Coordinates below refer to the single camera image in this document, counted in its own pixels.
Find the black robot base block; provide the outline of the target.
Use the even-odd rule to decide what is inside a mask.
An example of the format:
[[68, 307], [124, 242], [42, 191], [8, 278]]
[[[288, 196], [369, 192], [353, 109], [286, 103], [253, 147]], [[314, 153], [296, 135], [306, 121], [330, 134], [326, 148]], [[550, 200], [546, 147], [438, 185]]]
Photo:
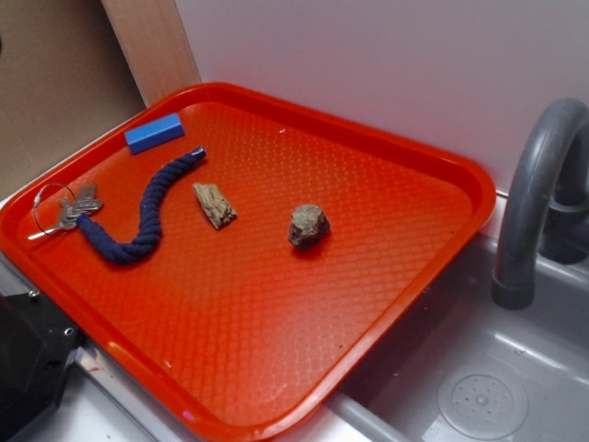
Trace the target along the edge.
[[1, 297], [1, 439], [17, 441], [60, 407], [81, 331], [45, 295]]

